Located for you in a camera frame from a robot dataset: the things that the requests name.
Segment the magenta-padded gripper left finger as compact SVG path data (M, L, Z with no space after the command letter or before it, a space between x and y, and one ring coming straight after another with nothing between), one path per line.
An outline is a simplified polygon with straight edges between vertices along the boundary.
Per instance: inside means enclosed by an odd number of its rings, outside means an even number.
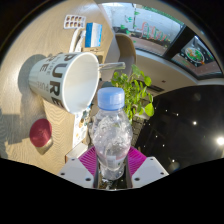
M71 157L59 171L58 176L84 188L98 185L98 159L94 147L79 158Z

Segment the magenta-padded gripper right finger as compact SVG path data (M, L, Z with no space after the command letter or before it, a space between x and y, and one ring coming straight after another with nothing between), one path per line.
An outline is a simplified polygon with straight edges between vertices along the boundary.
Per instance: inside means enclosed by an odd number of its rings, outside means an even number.
M126 157L126 183L128 188L140 188L157 181L168 172L155 157L146 157L131 147Z

